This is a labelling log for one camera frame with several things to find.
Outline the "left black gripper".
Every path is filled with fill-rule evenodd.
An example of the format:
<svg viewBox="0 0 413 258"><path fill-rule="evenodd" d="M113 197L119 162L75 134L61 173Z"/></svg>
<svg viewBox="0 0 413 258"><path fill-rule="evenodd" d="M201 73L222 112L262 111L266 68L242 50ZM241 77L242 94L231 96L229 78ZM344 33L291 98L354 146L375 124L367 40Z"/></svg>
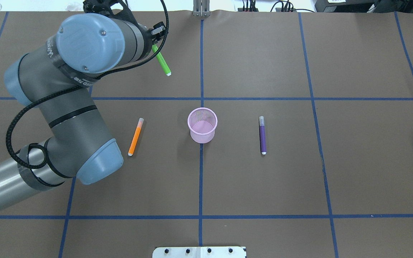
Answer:
<svg viewBox="0 0 413 258"><path fill-rule="evenodd" d="M150 29L152 40L162 40L167 34L167 27L164 22L159 22Z"/></svg>

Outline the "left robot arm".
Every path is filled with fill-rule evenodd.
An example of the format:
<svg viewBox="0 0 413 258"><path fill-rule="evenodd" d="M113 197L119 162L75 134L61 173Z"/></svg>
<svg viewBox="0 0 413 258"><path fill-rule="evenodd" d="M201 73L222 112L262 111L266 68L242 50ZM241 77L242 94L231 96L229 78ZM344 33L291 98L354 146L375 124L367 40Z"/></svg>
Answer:
<svg viewBox="0 0 413 258"><path fill-rule="evenodd" d="M119 170L123 155L89 88L114 72L151 60L165 43L169 18L152 28L133 15L76 14L65 19L44 46L23 55L4 74L7 91L24 108L10 122L0 163L0 211L78 178L84 185ZM39 108L52 137L13 147L13 132L23 115Z"/></svg>

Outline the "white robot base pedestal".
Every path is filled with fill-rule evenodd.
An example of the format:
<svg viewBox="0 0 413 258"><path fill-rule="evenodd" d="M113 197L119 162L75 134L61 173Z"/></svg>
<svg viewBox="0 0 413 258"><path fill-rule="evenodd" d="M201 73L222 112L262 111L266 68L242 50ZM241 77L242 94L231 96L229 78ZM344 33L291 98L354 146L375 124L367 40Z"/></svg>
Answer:
<svg viewBox="0 0 413 258"><path fill-rule="evenodd" d="M159 247L152 253L153 258L246 258L245 247Z"/></svg>

